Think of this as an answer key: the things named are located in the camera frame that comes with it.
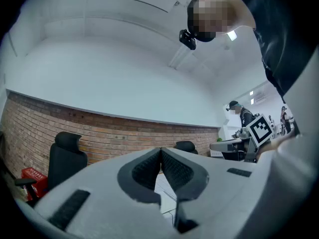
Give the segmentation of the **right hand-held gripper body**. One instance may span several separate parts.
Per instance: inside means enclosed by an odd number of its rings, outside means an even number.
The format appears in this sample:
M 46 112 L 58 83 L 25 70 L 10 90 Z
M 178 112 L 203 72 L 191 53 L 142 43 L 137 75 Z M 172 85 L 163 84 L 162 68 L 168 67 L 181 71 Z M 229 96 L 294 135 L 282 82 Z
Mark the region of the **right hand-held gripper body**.
M 241 129 L 239 138 L 244 144 L 245 162 L 256 162 L 259 148 L 272 136 L 272 129 L 266 117 L 261 114 Z

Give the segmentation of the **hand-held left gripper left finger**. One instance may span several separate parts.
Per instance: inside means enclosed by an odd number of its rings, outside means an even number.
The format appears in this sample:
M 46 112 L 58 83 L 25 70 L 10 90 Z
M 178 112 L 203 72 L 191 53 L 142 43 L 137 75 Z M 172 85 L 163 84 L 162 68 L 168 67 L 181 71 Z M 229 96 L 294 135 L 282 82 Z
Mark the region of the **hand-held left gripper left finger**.
M 59 239 L 171 239 L 178 233 L 160 211 L 159 171 L 158 148 L 97 162 L 52 189 L 35 211 Z

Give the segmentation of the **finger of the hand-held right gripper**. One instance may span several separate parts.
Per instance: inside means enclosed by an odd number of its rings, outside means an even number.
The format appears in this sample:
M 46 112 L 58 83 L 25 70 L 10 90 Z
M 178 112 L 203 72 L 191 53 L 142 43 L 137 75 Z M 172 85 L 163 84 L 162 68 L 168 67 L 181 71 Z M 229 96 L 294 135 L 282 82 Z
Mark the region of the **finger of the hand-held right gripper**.
M 214 142 L 210 144 L 210 149 L 213 151 L 237 151 L 236 145 L 239 143 L 241 143 L 239 138 Z

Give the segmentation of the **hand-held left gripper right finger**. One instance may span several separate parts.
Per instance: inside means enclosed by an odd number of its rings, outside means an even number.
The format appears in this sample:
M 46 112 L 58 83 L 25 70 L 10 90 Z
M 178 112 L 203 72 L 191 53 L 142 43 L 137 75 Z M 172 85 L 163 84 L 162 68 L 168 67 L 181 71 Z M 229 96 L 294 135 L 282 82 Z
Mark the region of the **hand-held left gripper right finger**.
M 254 219 L 267 181 L 267 159 L 222 160 L 162 148 L 161 166 L 176 195 L 175 221 L 163 239 L 255 239 Z

